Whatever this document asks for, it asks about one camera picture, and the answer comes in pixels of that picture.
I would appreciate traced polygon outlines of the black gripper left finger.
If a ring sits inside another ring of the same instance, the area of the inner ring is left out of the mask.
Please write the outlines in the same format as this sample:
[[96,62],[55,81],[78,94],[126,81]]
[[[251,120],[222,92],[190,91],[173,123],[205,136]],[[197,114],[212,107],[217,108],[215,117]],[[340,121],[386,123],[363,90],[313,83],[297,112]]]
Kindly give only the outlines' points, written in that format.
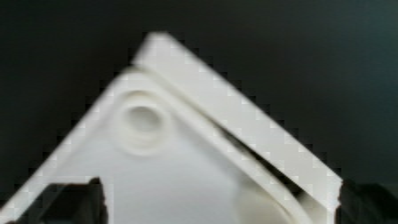
[[86,184],[50,184],[11,224],[107,224],[100,178]]

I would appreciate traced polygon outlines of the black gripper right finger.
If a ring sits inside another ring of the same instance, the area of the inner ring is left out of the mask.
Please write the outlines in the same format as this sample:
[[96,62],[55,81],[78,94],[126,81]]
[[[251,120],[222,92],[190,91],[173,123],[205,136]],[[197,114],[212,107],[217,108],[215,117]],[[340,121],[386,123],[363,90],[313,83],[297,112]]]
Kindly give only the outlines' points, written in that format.
[[380,184],[345,179],[334,224],[398,224],[398,197]]

